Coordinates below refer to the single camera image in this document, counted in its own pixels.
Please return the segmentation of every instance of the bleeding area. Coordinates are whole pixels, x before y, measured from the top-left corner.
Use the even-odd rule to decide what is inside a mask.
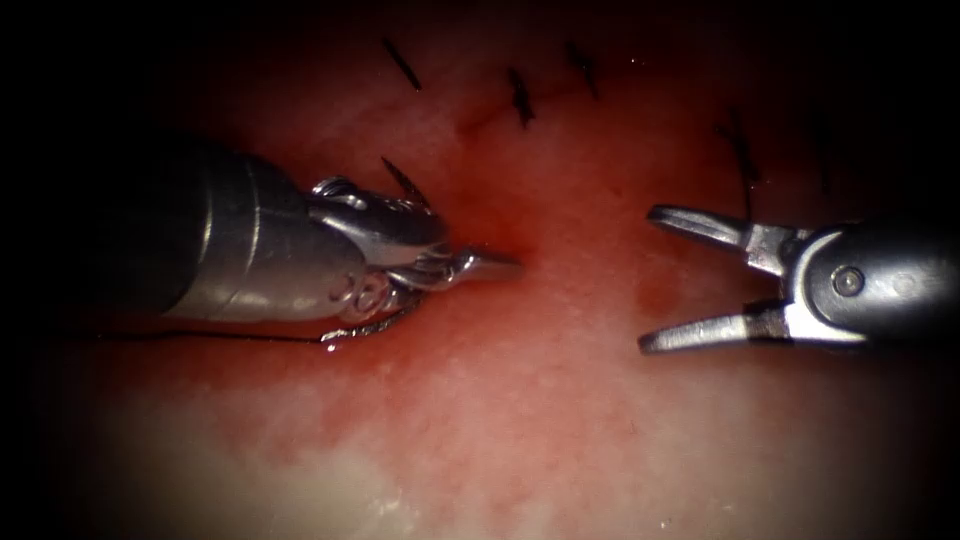
[[[815,226],[897,196],[891,119],[827,61],[829,44],[701,15],[371,9],[160,55],[144,86],[154,117],[263,155],[304,188],[345,174],[396,192],[385,156],[457,242],[526,273],[434,294],[389,331],[330,347],[58,351],[43,384],[59,396],[53,431],[78,448],[62,466],[74,512],[108,535],[198,538],[899,530],[923,435],[920,407],[896,403],[922,381],[804,350],[636,349],[643,332],[776,293],[736,256],[644,223],[654,203],[742,215],[735,155],[714,132],[729,107],[761,170],[757,219]],[[595,60],[599,100],[568,39]],[[536,115],[526,129],[510,67]],[[843,148],[829,196],[814,105]]]

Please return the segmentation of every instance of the black suture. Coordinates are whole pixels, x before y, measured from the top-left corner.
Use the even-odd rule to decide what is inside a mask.
[[[413,72],[413,68],[410,67],[410,64],[408,64],[407,61],[400,56],[400,52],[397,51],[397,48],[389,39],[383,38],[383,48],[387,50],[390,58],[393,58],[393,61],[397,64],[397,67],[400,68],[400,71],[402,71],[407,77],[407,80],[410,81],[413,89],[417,92],[423,90],[423,86],[420,85],[420,79],[417,78],[417,74]]]
[[[527,129],[527,123],[536,118],[533,108],[530,107],[530,93],[527,92],[527,87],[523,84],[523,79],[517,70],[509,68],[507,78],[510,81],[510,87],[513,88],[513,108],[520,114],[520,125],[523,129]]]
[[[750,200],[750,188],[760,181],[760,170],[750,157],[750,143],[743,134],[743,125],[740,122],[740,112],[736,107],[730,107],[730,128],[716,124],[713,130],[730,142],[734,156],[737,158],[737,168],[740,170],[740,182],[743,188],[744,219],[753,220],[753,204]]]
[[[590,88],[590,95],[593,96],[593,99],[599,100],[600,91],[597,89],[597,83],[593,78],[593,59],[580,52],[580,49],[572,41],[564,43],[563,46],[567,52],[567,61],[583,72],[583,78],[587,82],[587,87]]]

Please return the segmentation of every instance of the metallic tip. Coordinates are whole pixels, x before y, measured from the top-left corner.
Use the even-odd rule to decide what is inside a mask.
[[[724,315],[664,328],[640,336],[637,344],[643,354],[661,354],[718,345],[746,343],[750,340],[743,315]]]
[[[467,246],[454,258],[457,281],[513,281],[523,275],[523,265],[513,257]]]
[[[637,340],[637,345],[640,352],[652,355],[722,345],[790,341],[783,310],[760,306],[739,315],[722,315],[645,334]]]
[[[735,250],[746,247],[751,227],[750,223],[734,217],[661,204],[650,208],[647,221],[694,240]]]

